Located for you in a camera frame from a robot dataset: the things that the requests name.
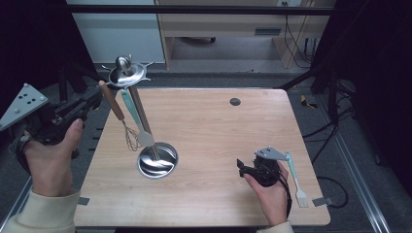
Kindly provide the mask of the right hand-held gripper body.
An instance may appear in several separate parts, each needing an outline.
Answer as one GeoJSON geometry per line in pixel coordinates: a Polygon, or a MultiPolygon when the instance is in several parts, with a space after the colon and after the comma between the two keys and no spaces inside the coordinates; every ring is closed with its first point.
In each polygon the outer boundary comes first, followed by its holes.
{"type": "Polygon", "coordinates": [[[255,151],[254,165],[257,170],[256,180],[264,186],[269,187],[280,179],[279,161],[287,161],[287,158],[272,147],[255,151]]]}

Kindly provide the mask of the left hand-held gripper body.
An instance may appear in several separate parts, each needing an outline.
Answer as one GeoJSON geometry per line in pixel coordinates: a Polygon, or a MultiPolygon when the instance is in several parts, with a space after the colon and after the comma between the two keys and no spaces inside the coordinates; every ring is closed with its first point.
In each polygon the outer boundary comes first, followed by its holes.
{"type": "Polygon", "coordinates": [[[25,83],[6,113],[0,118],[0,131],[23,122],[25,130],[36,140],[51,145],[58,144],[74,121],[57,121],[59,115],[64,113],[55,110],[59,104],[51,103],[46,95],[25,83]]]}

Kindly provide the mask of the wooden handled whisk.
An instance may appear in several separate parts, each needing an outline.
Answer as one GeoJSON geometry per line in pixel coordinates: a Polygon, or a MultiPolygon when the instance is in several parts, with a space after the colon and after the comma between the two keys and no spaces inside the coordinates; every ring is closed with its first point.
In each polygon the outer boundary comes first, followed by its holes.
{"type": "Polygon", "coordinates": [[[137,132],[133,130],[132,128],[128,127],[126,122],[125,122],[125,117],[124,114],[120,108],[119,103],[115,99],[114,95],[112,94],[112,91],[109,89],[109,87],[106,85],[104,81],[99,81],[98,82],[99,87],[104,95],[104,97],[107,99],[111,110],[117,117],[117,119],[122,123],[124,127],[124,136],[125,136],[125,141],[127,144],[127,147],[132,150],[136,151],[139,149],[139,143],[137,140],[137,132]]]}

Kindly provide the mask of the teal handled spatula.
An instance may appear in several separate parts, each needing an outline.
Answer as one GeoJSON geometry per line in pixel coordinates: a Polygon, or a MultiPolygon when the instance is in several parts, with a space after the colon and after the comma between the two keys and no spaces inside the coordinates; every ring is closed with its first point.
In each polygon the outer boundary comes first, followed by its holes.
{"type": "Polygon", "coordinates": [[[129,95],[128,91],[125,89],[122,89],[120,91],[121,93],[121,97],[123,99],[123,102],[126,106],[126,108],[128,109],[128,111],[130,112],[131,116],[133,117],[138,129],[139,129],[139,133],[137,134],[137,141],[140,143],[140,145],[142,147],[151,147],[155,144],[155,140],[154,137],[148,133],[144,127],[143,127],[143,123],[141,122],[138,112],[134,106],[134,103],[132,101],[131,96],[129,95]]]}

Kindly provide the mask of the steel utensil rack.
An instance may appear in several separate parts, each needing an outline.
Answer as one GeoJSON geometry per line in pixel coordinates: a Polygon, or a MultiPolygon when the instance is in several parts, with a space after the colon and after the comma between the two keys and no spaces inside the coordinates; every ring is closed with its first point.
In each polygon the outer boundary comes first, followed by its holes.
{"type": "MultiPolygon", "coordinates": [[[[105,82],[106,85],[128,91],[144,129],[153,136],[137,90],[139,82],[149,80],[147,68],[150,65],[152,63],[133,63],[132,55],[129,54],[118,56],[115,68],[104,67],[104,69],[110,71],[109,80],[105,82]]],[[[167,143],[157,142],[155,138],[153,146],[142,147],[139,143],[139,149],[141,151],[137,156],[137,169],[145,178],[154,180],[165,178],[178,164],[179,156],[177,151],[167,143]]]]}

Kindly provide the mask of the person's right hand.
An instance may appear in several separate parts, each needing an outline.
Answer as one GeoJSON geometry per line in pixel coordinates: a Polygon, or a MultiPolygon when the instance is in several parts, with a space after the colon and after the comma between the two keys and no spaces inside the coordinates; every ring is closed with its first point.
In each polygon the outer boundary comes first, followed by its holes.
{"type": "Polygon", "coordinates": [[[269,226],[276,226],[288,219],[288,195],[280,182],[269,187],[261,186],[252,176],[246,174],[244,179],[255,192],[261,210],[269,226]]]}

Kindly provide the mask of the person's left hand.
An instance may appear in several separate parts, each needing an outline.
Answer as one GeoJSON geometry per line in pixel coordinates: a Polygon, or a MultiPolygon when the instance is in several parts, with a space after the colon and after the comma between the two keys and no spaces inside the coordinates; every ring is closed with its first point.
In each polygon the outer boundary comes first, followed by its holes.
{"type": "Polygon", "coordinates": [[[29,141],[23,153],[30,169],[36,194],[46,197],[63,197],[71,194],[71,156],[78,147],[83,133],[83,121],[76,119],[57,145],[45,146],[29,141]]]}

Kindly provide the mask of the black metal stand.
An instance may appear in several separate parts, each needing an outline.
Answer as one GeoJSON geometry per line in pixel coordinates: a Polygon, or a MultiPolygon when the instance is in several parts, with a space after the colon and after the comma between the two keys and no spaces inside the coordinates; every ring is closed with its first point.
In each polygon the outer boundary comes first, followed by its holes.
{"type": "Polygon", "coordinates": [[[80,63],[66,63],[58,71],[59,99],[61,101],[69,99],[67,85],[70,85],[75,93],[85,93],[87,84],[84,77],[92,78],[96,82],[108,80],[98,75],[95,69],[88,69],[80,63]]]}
{"type": "Polygon", "coordinates": [[[325,63],[319,64],[310,68],[307,72],[299,75],[293,80],[277,86],[277,89],[289,90],[295,85],[314,77],[315,80],[311,85],[311,91],[314,94],[322,93],[326,88],[327,92],[327,115],[329,116],[333,125],[338,124],[337,113],[337,73],[332,65],[326,65],[325,63]]]}

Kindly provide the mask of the white cabinet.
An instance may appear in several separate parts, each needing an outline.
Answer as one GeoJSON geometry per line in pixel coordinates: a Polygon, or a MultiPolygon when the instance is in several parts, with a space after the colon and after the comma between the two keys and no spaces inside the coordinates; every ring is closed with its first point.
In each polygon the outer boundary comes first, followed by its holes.
{"type": "Polygon", "coordinates": [[[94,63],[114,63],[120,55],[134,62],[164,63],[157,15],[74,13],[94,63]]]}

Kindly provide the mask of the yellow black tape piece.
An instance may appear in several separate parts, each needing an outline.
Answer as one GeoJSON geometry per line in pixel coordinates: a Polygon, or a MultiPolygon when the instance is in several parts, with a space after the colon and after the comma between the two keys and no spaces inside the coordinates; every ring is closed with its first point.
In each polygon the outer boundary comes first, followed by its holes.
{"type": "Polygon", "coordinates": [[[313,103],[309,103],[305,97],[305,95],[301,95],[300,96],[300,103],[302,106],[311,108],[311,109],[318,109],[318,105],[317,104],[313,104],[313,103]]]}

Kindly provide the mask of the light wooden desk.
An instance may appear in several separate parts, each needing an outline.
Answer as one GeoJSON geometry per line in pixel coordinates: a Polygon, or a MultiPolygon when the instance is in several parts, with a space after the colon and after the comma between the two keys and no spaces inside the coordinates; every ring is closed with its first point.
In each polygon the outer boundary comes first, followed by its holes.
{"type": "MultiPolygon", "coordinates": [[[[277,0],[154,0],[160,5],[277,7],[277,0]]],[[[336,0],[302,0],[299,7],[332,7],[336,0]]],[[[320,39],[327,16],[169,15],[158,16],[162,35],[178,37],[269,37],[285,68],[303,52],[306,38],[320,39]]]]}

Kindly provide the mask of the teal handled brush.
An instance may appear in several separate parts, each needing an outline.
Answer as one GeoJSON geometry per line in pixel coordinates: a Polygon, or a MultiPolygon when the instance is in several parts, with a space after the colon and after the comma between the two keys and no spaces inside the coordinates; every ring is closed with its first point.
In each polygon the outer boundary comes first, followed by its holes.
{"type": "Polygon", "coordinates": [[[285,156],[286,156],[286,159],[287,159],[288,164],[290,166],[290,170],[292,172],[292,178],[293,178],[293,181],[295,183],[295,188],[296,188],[295,197],[296,197],[296,200],[297,200],[298,207],[299,208],[308,208],[309,205],[308,205],[307,195],[302,190],[302,188],[300,187],[299,180],[298,180],[298,177],[297,177],[297,173],[295,171],[294,163],[293,163],[293,160],[292,160],[292,156],[288,151],[285,153],[285,156]]]}

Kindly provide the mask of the aluminium floor rail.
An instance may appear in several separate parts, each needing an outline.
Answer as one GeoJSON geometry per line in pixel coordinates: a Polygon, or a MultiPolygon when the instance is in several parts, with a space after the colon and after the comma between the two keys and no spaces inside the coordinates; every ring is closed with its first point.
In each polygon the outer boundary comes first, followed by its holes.
{"type": "Polygon", "coordinates": [[[14,203],[12,208],[6,214],[5,218],[0,223],[0,232],[3,231],[6,223],[12,216],[19,214],[22,211],[22,209],[24,208],[27,202],[29,191],[31,190],[31,188],[32,188],[31,182],[27,182],[24,188],[22,189],[22,191],[20,192],[20,194],[18,195],[16,202],[14,203]]]}
{"type": "Polygon", "coordinates": [[[343,166],[374,233],[393,233],[339,129],[340,126],[336,126],[332,142],[338,150],[343,166]]]}

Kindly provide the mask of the black frame bar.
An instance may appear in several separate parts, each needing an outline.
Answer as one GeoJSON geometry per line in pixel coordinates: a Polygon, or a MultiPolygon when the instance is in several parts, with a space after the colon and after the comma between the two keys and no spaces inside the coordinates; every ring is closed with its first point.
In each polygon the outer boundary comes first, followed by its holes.
{"type": "Polygon", "coordinates": [[[251,7],[251,6],[184,6],[184,5],[67,5],[71,13],[86,14],[169,14],[169,15],[279,15],[332,16],[335,8],[251,7]]]}

